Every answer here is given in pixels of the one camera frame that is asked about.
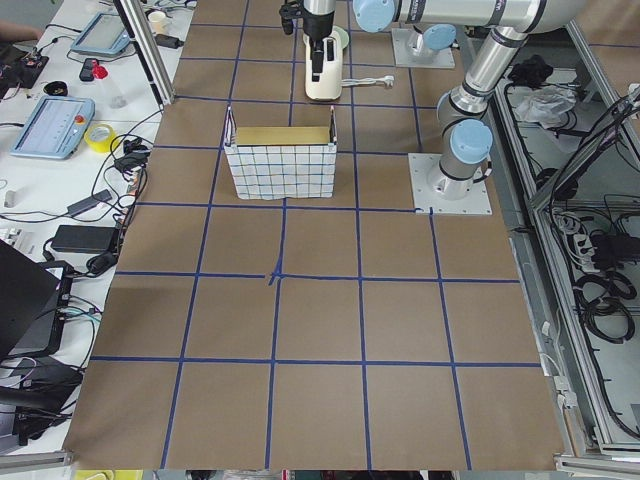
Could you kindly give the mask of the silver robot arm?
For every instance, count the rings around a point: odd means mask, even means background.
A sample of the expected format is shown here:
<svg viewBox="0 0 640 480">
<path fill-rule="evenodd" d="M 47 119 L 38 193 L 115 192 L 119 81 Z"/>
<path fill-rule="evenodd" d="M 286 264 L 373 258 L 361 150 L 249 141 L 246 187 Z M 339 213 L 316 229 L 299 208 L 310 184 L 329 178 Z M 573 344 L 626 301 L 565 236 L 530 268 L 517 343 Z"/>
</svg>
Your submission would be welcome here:
<svg viewBox="0 0 640 480">
<path fill-rule="evenodd" d="M 456 27 L 452 24 L 434 24 L 426 29 L 413 27 L 408 40 L 410 53 L 426 57 L 449 48 L 456 39 Z"/>
<path fill-rule="evenodd" d="M 393 22 L 448 23 L 489 27 L 464 81 L 443 95 L 437 107 L 443 153 L 427 174 L 435 194 L 464 198 L 493 143 L 481 121 L 498 80 L 531 34 L 556 30 L 585 6 L 583 1 L 354 1 L 360 28 L 380 32 Z"/>
</svg>

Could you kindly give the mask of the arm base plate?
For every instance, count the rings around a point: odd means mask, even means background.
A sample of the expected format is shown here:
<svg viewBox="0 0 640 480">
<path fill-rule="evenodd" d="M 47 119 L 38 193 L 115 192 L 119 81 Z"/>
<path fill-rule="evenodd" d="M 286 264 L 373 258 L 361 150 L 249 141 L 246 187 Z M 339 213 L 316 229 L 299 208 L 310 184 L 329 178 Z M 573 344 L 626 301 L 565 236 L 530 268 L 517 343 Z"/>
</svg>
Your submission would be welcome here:
<svg viewBox="0 0 640 480">
<path fill-rule="evenodd" d="M 405 68 L 453 69 L 455 60 L 449 46 L 431 48 L 424 33 L 413 29 L 394 28 L 392 46 L 395 65 Z"/>
<path fill-rule="evenodd" d="M 441 171 L 440 157 L 408 154 L 414 211 L 422 215 L 491 215 L 482 169 L 477 167 L 471 179 L 453 180 Z"/>
</svg>

